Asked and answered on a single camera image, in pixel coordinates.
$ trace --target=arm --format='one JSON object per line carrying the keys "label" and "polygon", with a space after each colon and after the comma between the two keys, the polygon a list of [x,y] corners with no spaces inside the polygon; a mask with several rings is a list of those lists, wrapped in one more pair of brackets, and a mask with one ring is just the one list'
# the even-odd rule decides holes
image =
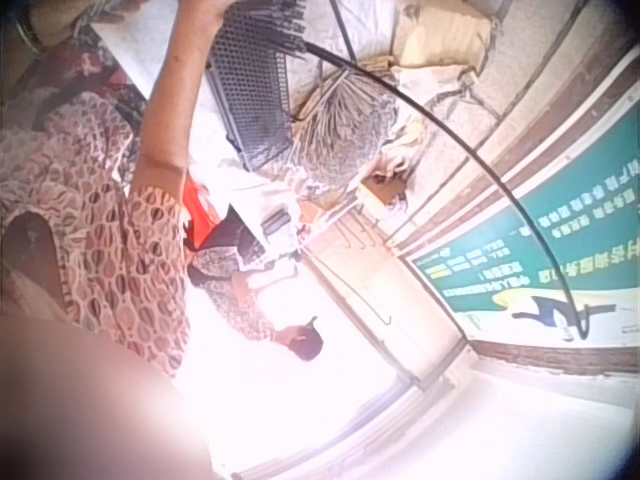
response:
{"label": "arm", "polygon": [[178,202],[189,161],[189,132],[204,67],[230,0],[181,0],[160,76],[142,122],[131,191],[158,187]]}

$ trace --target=woman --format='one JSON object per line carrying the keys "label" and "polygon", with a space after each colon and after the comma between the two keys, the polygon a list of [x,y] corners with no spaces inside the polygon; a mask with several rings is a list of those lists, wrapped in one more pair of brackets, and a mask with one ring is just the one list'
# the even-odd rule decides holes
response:
{"label": "woman", "polygon": [[252,258],[251,247],[256,244],[235,210],[229,209],[198,251],[193,251],[187,269],[189,278],[207,293],[220,316],[247,340],[269,340],[287,347],[303,361],[313,360],[323,347],[322,337],[313,326],[315,317],[306,325],[278,331],[258,305],[256,295],[283,279],[280,270],[241,271],[243,260]]}
{"label": "woman", "polygon": [[[25,51],[69,35],[81,3],[90,2],[39,0],[3,25],[3,74],[25,68]],[[189,336],[179,229],[189,131],[209,49],[230,3],[180,1],[128,196],[111,174],[132,133],[108,102],[82,94],[49,114],[37,132],[28,112],[4,115],[3,296],[30,313],[40,302],[19,286],[20,279],[31,281],[68,322],[126,346],[169,377]]]}

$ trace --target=poster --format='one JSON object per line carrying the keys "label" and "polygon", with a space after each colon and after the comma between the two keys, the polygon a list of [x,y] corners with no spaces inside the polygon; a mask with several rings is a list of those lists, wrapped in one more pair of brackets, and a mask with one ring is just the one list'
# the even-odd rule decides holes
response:
{"label": "poster", "polygon": [[622,113],[610,128],[520,198],[561,264],[578,310],[584,314],[588,305],[587,338],[578,334],[551,263],[509,205],[407,258],[470,340],[638,345],[640,104],[629,97],[619,103]]}

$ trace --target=metal rod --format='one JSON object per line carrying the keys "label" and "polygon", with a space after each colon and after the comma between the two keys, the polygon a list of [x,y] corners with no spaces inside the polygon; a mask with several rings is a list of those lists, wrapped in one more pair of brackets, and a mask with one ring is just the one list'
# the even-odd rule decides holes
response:
{"label": "metal rod", "polygon": [[347,27],[344,25],[344,21],[342,20],[342,15],[340,14],[340,9],[338,8],[337,0],[329,0],[331,4],[331,8],[333,9],[333,14],[336,17],[336,21],[338,22],[338,27],[340,28],[340,33],[342,33],[342,39],[344,40],[344,44],[347,47],[347,53],[349,54],[349,58],[353,63],[357,63],[358,59],[356,58],[356,52],[353,50],[353,45],[351,45],[351,40],[349,40],[349,34],[347,33]]}

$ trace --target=black wire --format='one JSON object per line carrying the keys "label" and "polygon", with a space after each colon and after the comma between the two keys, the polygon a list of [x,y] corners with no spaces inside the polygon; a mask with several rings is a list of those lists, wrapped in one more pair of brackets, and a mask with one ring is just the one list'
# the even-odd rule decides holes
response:
{"label": "black wire", "polygon": [[347,27],[344,25],[344,21],[342,20],[342,15],[340,14],[340,9],[338,8],[338,2],[337,0],[329,0],[329,3],[331,3],[331,8],[333,9],[333,15],[336,17],[336,21],[338,22],[338,28],[340,28],[340,33],[342,34],[342,39],[344,40],[344,44],[347,46],[347,53],[349,53],[349,58],[353,63],[357,63],[358,59],[356,58],[356,52],[353,50],[353,45],[351,45],[351,40],[349,40]]}
{"label": "black wire", "polygon": [[511,192],[511,190],[504,184],[504,182],[493,171],[493,169],[484,160],[482,160],[482,158],[480,158],[478,153],[473,148],[471,148],[471,146],[469,146],[469,144],[467,144],[464,140],[462,140],[462,138],[460,138],[453,130],[451,130],[440,119],[438,119],[438,117],[436,117],[431,112],[426,110],[422,105],[418,104],[411,97],[409,97],[408,95],[402,93],[400,90],[398,90],[393,85],[385,82],[381,78],[376,77],[374,74],[372,74],[371,72],[368,72],[367,70],[359,67],[355,63],[350,62],[349,60],[346,60],[346,59],[344,59],[344,58],[342,58],[342,57],[340,57],[340,56],[338,56],[338,55],[336,55],[336,54],[334,54],[334,53],[332,53],[332,52],[330,52],[330,51],[328,51],[328,50],[326,50],[326,49],[324,49],[324,48],[322,48],[322,47],[320,47],[318,45],[315,45],[315,44],[310,43],[310,42],[305,42],[305,46],[307,47],[307,52],[309,52],[312,55],[315,55],[316,57],[320,58],[321,60],[324,60],[325,62],[328,62],[328,63],[330,63],[330,64],[332,64],[332,65],[334,65],[336,67],[339,67],[339,68],[349,68],[349,69],[351,69],[351,70],[353,70],[355,72],[358,72],[359,74],[367,77],[372,82],[375,82],[376,84],[378,84],[381,87],[383,87],[386,90],[388,90],[390,93],[392,93],[393,95],[395,95],[396,97],[401,99],[407,105],[409,105],[414,110],[416,110],[418,113],[420,113],[421,115],[423,115],[426,118],[428,118],[431,122],[435,123],[436,126],[438,126],[438,128],[440,128],[447,135],[449,135],[458,145],[460,145],[460,147],[462,147],[462,149],[465,152],[467,152],[467,154],[471,158],[473,158],[475,160],[475,162],[480,166],[480,168],[482,168],[484,173],[489,177],[489,179],[493,182],[493,184],[502,192],[502,194],[505,197],[507,197],[509,202],[511,202],[513,207],[516,209],[516,211],[520,215],[520,218],[525,223],[525,225],[527,227],[529,227],[529,230],[531,230],[531,233],[533,234],[534,238],[538,242],[538,245],[540,245],[540,248],[542,248],[542,250],[544,251],[545,255],[547,256],[547,258],[551,262],[551,266],[553,268],[553,271],[555,272],[556,277],[558,278],[558,281],[560,282],[560,287],[562,288],[562,291],[564,292],[564,295],[567,298],[567,303],[569,304],[569,306],[571,307],[571,310],[573,312],[573,316],[574,316],[574,319],[575,319],[575,325],[576,325],[576,328],[578,330],[578,334],[580,335],[580,338],[582,340],[585,340],[589,335],[589,328],[590,328],[590,319],[589,319],[589,309],[588,309],[588,307],[585,305],[585,323],[584,323],[584,328],[583,328],[582,322],[580,320],[580,314],[578,313],[578,309],[577,309],[575,301],[573,299],[573,295],[571,294],[571,289],[569,288],[569,284],[567,283],[567,279],[564,276],[564,273],[562,272],[562,269],[560,268],[560,264],[558,263],[558,260],[556,259],[555,255],[553,254],[553,251],[549,247],[549,244],[547,243],[547,241],[545,240],[544,236],[542,235],[542,233],[540,232],[540,230],[536,226],[536,224],[533,221],[533,219],[529,216],[529,214],[527,213],[525,208],[522,206],[520,201],[515,197],[513,192]]}

